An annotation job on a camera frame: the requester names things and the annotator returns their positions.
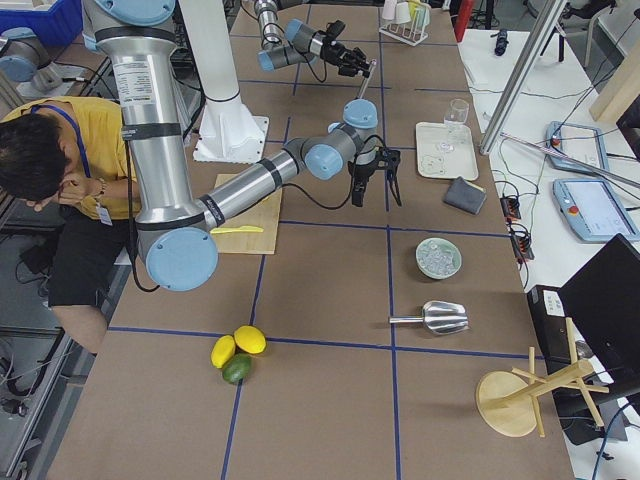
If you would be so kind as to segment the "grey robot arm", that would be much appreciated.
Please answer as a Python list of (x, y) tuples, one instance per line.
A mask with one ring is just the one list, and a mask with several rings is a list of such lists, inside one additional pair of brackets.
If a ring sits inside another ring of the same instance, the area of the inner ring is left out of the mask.
[(324, 30), (312, 28), (299, 19), (281, 27), (278, 12), (303, 4), (306, 1), (253, 2), (261, 34), (262, 49), (257, 54), (260, 67), (269, 72), (290, 65), (311, 65), (319, 59), (335, 66), (341, 76), (369, 78), (371, 63), (366, 54), (359, 48), (349, 49), (338, 40), (346, 27), (343, 21), (329, 22)]
[[(171, 55), (180, 11), (206, 99), (199, 147), (206, 158), (246, 164), (200, 197), (191, 192)], [(153, 281), (172, 291), (206, 282), (218, 262), (211, 230), (252, 208), (301, 172), (327, 180), (345, 164), (373, 160), (375, 105), (357, 97), (323, 137), (291, 140), (265, 155), (268, 121), (243, 104), (223, 6), (218, 1), (86, 1), (87, 45), (112, 64), (122, 135), (141, 192), (140, 257)]]

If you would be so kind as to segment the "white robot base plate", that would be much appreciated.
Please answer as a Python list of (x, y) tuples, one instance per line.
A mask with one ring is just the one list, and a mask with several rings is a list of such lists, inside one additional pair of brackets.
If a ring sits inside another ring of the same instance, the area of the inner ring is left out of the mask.
[(254, 116), (239, 97), (208, 100), (193, 152), (195, 161), (248, 163), (263, 157), (269, 118)]

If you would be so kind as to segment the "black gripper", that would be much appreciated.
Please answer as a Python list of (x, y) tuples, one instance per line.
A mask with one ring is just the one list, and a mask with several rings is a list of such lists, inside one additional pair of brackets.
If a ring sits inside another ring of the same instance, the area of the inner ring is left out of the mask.
[(351, 203), (353, 206), (363, 206), (366, 185), (376, 170), (377, 160), (375, 154), (356, 156), (355, 159), (349, 163), (349, 173), (352, 178)]
[(320, 58), (337, 67), (339, 75), (370, 77), (370, 65), (368, 64), (367, 56), (359, 47), (354, 47), (350, 50), (340, 42), (329, 41), (323, 44)]

